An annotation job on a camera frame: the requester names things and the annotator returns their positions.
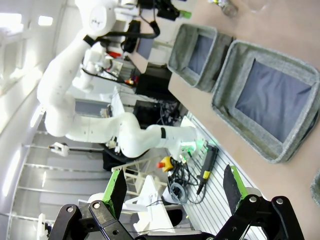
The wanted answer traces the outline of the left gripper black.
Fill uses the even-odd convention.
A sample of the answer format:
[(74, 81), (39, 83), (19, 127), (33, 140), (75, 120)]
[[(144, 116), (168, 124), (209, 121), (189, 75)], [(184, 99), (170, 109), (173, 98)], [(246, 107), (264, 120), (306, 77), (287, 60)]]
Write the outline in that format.
[(178, 10), (170, 0), (156, 1), (157, 16), (167, 20), (180, 18), (191, 18), (192, 13), (185, 10)]

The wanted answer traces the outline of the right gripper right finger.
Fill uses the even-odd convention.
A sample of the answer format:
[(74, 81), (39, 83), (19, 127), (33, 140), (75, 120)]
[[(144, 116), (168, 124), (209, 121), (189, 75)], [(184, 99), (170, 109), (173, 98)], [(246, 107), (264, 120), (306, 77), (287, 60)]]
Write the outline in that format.
[(231, 217), (216, 240), (243, 240), (251, 227), (259, 227), (267, 240), (303, 240), (304, 235), (290, 200), (276, 196), (268, 201), (249, 194), (235, 166), (224, 169), (223, 189)]

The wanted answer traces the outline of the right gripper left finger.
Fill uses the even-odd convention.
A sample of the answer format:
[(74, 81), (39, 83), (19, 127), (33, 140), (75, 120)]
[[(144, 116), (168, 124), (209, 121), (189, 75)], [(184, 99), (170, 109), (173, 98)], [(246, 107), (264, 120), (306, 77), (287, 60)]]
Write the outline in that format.
[(124, 171), (114, 171), (101, 200), (84, 207), (63, 205), (56, 217), (50, 240), (85, 240), (89, 233), (100, 232), (106, 240), (132, 240), (133, 237), (119, 221), (127, 192)]

